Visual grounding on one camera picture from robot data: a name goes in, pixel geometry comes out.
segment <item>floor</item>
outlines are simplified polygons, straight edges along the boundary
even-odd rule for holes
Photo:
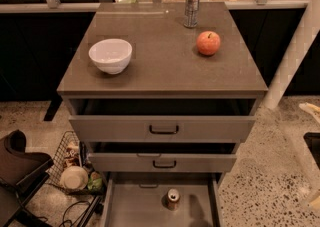
[[[320,209],[308,205],[320,191],[320,171],[303,139],[306,132],[320,132],[320,125],[298,107],[303,102],[320,106],[320,97],[284,97],[274,110],[258,109],[252,132],[219,188],[225,226],[320,226]],[[20,129],[27,136],[28,151],[53,156],[72,128],[64,104],[53,121],[43,121],[49,104],[0,102],[0,137]],[[72,203],[91,199],[44,185],[27,208],[59,226]],[[85,208],[80,204],[68,210],[65,219],[76,220]],[[87,226],[98,224],[99,215],[94,214]]]

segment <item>black chair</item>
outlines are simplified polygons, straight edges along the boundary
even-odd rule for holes
[[[20,130],[0,139],[0,226],[14,219],[25,226],[50,226],[30,213],[25,205],[49,178],[53,165],[46,153],[25,152],[26,136]]]

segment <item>white plate in basket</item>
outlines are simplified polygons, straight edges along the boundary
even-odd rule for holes
[[[60,184],[66,189],[84,189],[88,184],[88,173],[82,167],[68,167],[61,175]]]

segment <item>basket of items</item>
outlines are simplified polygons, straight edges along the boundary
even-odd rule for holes
[[[87,155],[85,144],[74,132],[67,131],[53,157],[54,165],[48,170],[47,184],[68,195],[103,194],[102,178]]]

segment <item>small can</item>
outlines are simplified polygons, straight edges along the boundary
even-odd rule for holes
[[[194,28],[197,26],[197,15],[200,0],[186,0],[184,26]]]
[[[166,206],[169,210],[177,210],[180,202],[180,194],[177,189],[170,189],[166,196]]]

